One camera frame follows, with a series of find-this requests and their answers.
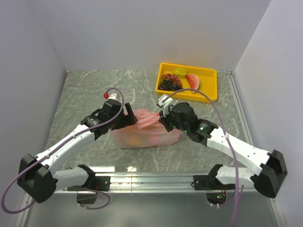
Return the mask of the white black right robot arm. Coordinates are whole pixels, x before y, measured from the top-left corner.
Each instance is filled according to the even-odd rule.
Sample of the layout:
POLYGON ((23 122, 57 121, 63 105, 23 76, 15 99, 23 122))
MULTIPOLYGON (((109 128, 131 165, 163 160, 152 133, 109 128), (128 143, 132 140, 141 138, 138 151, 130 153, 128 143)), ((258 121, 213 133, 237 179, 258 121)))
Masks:
POLYGON ((172 105, 172 99, 159 101, 159 122, 167 131, 174 129, 184 132, 193 142, 216 149, 244 164, 235 169, 223 164, 216 164, 208 175, 195 175, 195 190, 235 189, 239 186, 253 186, 260 194, 275 198, 284 182, 288 171, 281 152, 272 152, 254 147, 230 134, 216 124, 199 119, 193 108, 186 102, 172 105))

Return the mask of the dark purple grape bunch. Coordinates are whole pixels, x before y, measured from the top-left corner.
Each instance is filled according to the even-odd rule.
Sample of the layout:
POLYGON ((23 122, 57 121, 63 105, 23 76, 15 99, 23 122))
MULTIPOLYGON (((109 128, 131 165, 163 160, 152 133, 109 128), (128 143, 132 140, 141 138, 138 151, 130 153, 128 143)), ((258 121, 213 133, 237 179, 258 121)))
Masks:
POLYGON ((181 90, 182 87, 182 83, 178 82, 178 81, 173 81, 173 80, 163 80, 160 85, 158 86, 159 90, 163 90, 163 91, 178 91, 181 90))

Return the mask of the red strawberry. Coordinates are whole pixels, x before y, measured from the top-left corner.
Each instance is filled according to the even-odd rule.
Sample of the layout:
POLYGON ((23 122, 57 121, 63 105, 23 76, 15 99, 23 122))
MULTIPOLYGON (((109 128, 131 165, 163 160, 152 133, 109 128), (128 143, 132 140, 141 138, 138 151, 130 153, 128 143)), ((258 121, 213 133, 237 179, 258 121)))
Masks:
POLYGON ((161 145, 161 137, 152 135, 148 138, 149 147, 157 147, 161 145))

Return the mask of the red grape bunch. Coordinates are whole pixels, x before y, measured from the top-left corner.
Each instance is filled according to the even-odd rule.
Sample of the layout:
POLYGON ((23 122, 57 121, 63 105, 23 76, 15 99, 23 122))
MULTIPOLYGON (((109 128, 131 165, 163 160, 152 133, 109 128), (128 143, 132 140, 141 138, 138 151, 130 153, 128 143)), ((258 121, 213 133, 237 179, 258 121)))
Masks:
POLYGON ((180 87, 182 86, 181 80, 173 74, 167 73, 167 74, 162 75, 161 78, 167 84, 177 85, 180 87))

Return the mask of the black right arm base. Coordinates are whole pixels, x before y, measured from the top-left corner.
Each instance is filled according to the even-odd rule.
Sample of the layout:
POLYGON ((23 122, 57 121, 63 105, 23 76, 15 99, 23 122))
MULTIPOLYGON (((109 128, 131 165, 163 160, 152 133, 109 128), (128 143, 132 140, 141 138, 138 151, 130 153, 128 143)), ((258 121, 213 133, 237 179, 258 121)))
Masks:
POLYGON ((206 200, 215 206, 220 206, 226 203, 226 186, 220 183, 215 177, 208 175, 193 176, 191 187, 196 191, 205 191, 206 200))

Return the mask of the yellow plastic tray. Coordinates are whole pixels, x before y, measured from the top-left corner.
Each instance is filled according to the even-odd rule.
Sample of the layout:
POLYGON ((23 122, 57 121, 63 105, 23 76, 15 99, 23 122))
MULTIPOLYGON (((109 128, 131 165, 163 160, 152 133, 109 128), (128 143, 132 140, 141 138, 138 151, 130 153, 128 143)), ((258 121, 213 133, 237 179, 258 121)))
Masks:
POLYGON ((186 65, 178 65, 172 63, 161 63, 158 73, 158 78, 156 82, 156 92, 158 95, 171 95, 175 91, 163 91, 159 90, 158 86, 163 81, 161 78, 162 75, 170 73, 172 74, 172 70, 175 68, 184 68, 187 74, 195 74, 198 76, 200 80, 199 89, 196 90, 195 93, 192 92, 190 88, 189 82, 187 81, 186 77, 178 77, 182 82, 182 90, 175 94, 174 98, 180 98, 185 100, 191 101, 199 101, 199 102, 208 102, 208 99, 204 96, 200 95, 198 91, 204 93, 208 96, 209 99, 215 101, 217 99, 217 71, 214 69, 206 69, 206 68, 199 68, 193 66, 186 66, 186 65))

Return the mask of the watermelon slice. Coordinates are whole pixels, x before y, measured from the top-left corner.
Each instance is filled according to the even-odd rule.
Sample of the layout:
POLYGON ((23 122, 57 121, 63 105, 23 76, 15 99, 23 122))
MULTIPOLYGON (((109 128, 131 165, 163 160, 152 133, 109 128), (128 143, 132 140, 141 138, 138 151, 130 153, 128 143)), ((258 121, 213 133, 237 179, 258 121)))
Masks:
POLYGON ((199 85, 200 85, 200 80, 199 80, 198 76, 195 74, 187 74, 186 79, 189 82, 192 92, 195 93, 196 90, 199 89, 199 85))

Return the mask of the pink plastic bag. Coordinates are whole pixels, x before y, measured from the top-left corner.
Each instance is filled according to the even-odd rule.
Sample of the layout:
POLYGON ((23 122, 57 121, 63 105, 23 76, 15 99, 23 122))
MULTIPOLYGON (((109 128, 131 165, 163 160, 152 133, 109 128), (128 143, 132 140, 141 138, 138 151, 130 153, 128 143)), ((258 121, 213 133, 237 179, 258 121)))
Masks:
POLYGON ((168 146, 178 142, 182 131, 174 129, 167 132, 164 126, 159 123, 160 115, 147 109, 135 109, 134 115, 137 118, 135 125, 127 126, 111 131, 111 135, 120 148, 134 148, 127 145, 127 140, 131 137, 140 137, 145 145, 135 148, 150 148, 148 138, 152 135, 161 137, 160 146, 168 146))

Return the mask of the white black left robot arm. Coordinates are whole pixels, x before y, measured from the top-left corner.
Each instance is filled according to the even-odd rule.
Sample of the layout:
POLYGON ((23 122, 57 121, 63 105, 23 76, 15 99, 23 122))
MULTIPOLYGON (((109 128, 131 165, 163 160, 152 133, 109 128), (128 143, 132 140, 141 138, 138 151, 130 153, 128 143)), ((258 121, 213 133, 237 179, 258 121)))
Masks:
POLYGON ((38 203, 64 188, 97 189, 96 174, 88 166, 79 165, 64 171, 60 168, 70 157, 102 135, 136 124, 137 118, 131 105, 125 103, 125 108, 122 106, 120 101, 108 98, 102 108, 86 116, 64 139, 36 156, 25 155, 19 166, 22 176, 17 180, 18 186, 38 203))

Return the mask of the yellow orange fruit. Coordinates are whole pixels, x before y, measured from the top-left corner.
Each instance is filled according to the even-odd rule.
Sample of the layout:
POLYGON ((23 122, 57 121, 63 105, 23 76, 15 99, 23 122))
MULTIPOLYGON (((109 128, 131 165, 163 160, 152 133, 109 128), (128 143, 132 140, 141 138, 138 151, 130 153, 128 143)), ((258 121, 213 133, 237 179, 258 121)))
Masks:
POLYGON ((140 137, 131 137, 129 140, 127 140, 127 145, 134 148, 142 147, 145 145, 145 142, 140 137))

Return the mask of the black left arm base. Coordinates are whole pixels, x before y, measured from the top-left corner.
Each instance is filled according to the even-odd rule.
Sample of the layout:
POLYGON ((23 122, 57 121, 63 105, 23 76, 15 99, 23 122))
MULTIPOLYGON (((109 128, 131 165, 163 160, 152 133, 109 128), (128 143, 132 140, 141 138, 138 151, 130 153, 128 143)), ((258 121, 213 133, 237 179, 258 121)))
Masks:
POLYGON ((101 207, 107 206, 111 199, 107 192, 110 189, 110 176, 94 176, 87 180, 84 185, 76 185, 68 187, 68 192, 76 192, 77 203, 81 206, 93 205, 97 202, 97 198, 104 196, 106 200, 101 200, 104 203, 101 207))

